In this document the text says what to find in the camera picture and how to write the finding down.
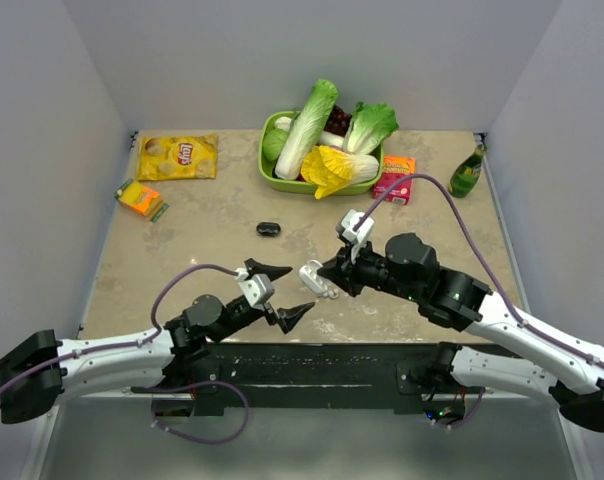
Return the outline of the white earbud charging case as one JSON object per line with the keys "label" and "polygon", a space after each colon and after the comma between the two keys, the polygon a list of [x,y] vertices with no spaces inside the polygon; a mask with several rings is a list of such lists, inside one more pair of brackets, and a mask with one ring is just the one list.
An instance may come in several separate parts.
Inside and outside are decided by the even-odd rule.
{"label": "white earbud charging case", "polygon": [[328,284],[318,275],[318,270],[321,267],[322,263],[318,260],[309,260],[299,268],[298,276],[303,284],[316,296],[327,298],[329,294]]}

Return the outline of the black earbud charging case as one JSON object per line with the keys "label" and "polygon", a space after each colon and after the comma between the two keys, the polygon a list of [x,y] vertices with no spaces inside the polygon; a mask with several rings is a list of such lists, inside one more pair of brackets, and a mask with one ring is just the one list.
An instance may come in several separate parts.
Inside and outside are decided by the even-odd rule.
{"label": "black earbud charging case", "polygon": [[256,233],[263,237],[277,237],[281,233],[281,226],[277,222],[259,222],[256,225]]}

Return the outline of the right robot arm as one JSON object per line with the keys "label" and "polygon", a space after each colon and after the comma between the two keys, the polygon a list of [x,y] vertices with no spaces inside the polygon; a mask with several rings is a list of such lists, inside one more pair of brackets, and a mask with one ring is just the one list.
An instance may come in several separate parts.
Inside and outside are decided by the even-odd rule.
{"label": "right robot arm", "polygon": [[355,297],[364,288],[414,302],[428,321],[489,340],[509,356],[441,346],[426,368],[441,393],[456,386],[492,388],[537,397],[568,421],[604,433],[604,346],[558,330],[508,304],[480,280],[440,265],[434,248],[413,233],[371,244],[345,245],[319,276]]}

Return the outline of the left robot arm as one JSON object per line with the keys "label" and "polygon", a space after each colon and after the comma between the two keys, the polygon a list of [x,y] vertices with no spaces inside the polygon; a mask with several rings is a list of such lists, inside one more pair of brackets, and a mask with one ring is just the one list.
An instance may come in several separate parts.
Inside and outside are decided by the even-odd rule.
{"label": "left robot arm", "polygon": [[211,294],[201,295],[165,324],[158,321],[161,301],[156,299],[151,328],[129,335],[59,339],[47,329],[27,337],[0,359],[2,423],[26,422],[67,400],[120,388],[155,392],[161,386],[178,392],[187,385],[191,367],[209,354],[211,344],[258,320],[288,334],[314,306],[272,306],[273,283],[290,273],[288,267],[248,259],[236,270],[213,269],[234,279],[239,297],[223,303]]}

